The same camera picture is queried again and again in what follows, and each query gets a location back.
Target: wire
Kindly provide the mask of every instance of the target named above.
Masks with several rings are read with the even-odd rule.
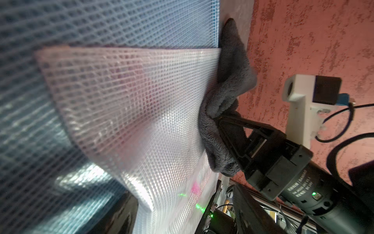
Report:
[[[348,117],[348,122],[346,124],[346,126],[344,127],[344,129],[338,134],[336,135],[335,137],[331,138],[331,139],[328,139],[328,140],[321,140],[320,138],[318,138],[318,136],[316,136],[316,140],[319,141],[319,142],[322,142],[322,143],[328,143],[328,142],[333,142],[337,139],[339,139],[344,133],[346,133],[346,131],[348,130],[350,124],[352,123],[352,120],[353,120],[353,116],[355,115],[355,107],[353,106],[352,103],[349,103],[348,104],[348,109],[349,109],[349,117]],[[329,119],[332,118],[332,116],[334,115],[330,115],[329,117],[327,117],[325,120],[324,120],[324,123],[326,121],[328,121]]]
[[[295,227],[295,230],[297,230],[297,226],[296,226],[296,224],[294,223],[294,221],[292,220],[290,220],[290,223],[292,224],[292,226],[294,226]]]
[[[331,139],[328,139],[328,140],[322,140],[320,138],[318,138],[316,136],[316,140],[319,141],[319,142],[322,142],[322,143],[328,143],[328,142],[333,142],[337,139],[339,139],[349,128],[352,120],[353,120],[353,116],[355,115],[355,109],[358,109],[358,108],[364,108],[364,107],[371,107],[371,106],[374,106],[374,103],[371,103],[371,104],[365,104],[365,105],[360,105],[360,106],[353,106],[352,103],[349,103],[348,104],[348,108],[345,108],[343,110],[340,110],[338,112],[335,112],[334,114],[330,115],[329,117],[327,117],[323,123],[327,122],[329,119],[331,119],[332,117],[340,114],[340,113],[343,113],[344,111],[347,111],[349,110],[349,117],[348,117],[348,122],[346,124],[346,126],[344,127],[344,129],[341,131],[341,133],[339,133],[337,136],[335,136],[334,138],[331,138]]]
[[[204,229],[202,233],[204,233],[205,231],[211,231],[212,233],[217,234],[217,233],[215,233],[214,231],[210,230],[209,228]]]
[[[342,182],[344,185],[346,185],[347,188],[350,189],[350,185],[348,185],[340,176],[339,176],[339,173],[338,173],[338,170],[336,169],[336,155],[338,154],[338,152],[346,147],[347,145],[357,141],[357,140],[360,140],[360,139],[364,139],[364,138],[368,138],[368,137],[374,137],[374,133],[364,133],[364,134],[360,134],[360,135],[357,135],[355,137],[351,137],[345,141],[343,141],[342,143],[338,144],[337,146],[335,146],[335,148],[333,148],[331,150],[331,152],[328,154],[327,156],[327,159],[326,159],[326,166],[327,166],[327,169],[330,171],[331,175],[337,179],[338,181]]]
[[[303,226],[308,222],[309,217],[307,215],[304,215],[303,219],[300,222],[299,227],[296,229],[296,234],[301,234],[303,231]]]
[[[292,228],[291,226],[291,221],[288,219],[288,217],[283,213],[282,211],[282,208],[281,206],[279,205],[279,203],[277,202],[277,200],[274,200],[275,201],[275,204],[277,205],[278,209],[280,210],[281,214],[283,215],[283,218],[284,220],[286,221],[286,228],[285,228],[285,231],[286,232],[290,232],[291,234],[296,234],[295,230]]]
[[[269,208],[266,208],[266,207],[262,207],[262,208],[263,208],[264,210],[274,211],[274,212],[278,213],[277,210],[269,209]]]
[[[218,206],[216,209],[223,207],[223,206],[233,206],[233,204],[224,204],[224,205]]]

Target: white bracket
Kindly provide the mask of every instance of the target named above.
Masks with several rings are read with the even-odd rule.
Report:
[[[310,149],[310,140],[317,135],[323,118],[318,113],[329,113],[334,105],[314,103],[316,76],[294,75],[284,84],[282,100],[290,103],[286,126],[287,139]]]

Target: clear plastic mesh sheet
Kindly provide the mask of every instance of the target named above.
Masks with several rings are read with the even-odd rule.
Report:
[[[0,1],[0,233],[86,233],[125,188],[70,140],[34,52],[215,48],[218,0]]]
[[[37,59],[73,140],[139,200],[134,233],[193,233],[217,174],[197,118],[220,49],[44,49]]]

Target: black cylindrical actuator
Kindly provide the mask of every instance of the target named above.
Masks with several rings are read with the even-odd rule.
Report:
[[[347,187],[309,163],[281,195],[331,234],[374,233],[374,215]]]

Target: towel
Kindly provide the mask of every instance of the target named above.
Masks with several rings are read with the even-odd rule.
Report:
[[[257,74],[249,65],[244,44],[232,18],[222,28],[220,47],[217,84],[201,103],[199,132],[211,169],[231,177],[240,167],[222,141],[214,119],[221,114],[240,116],[235,111],[238,107],[237,97],[256,86]],[[242,127],[232,126],[230,133],[244,134],[244,130]]]

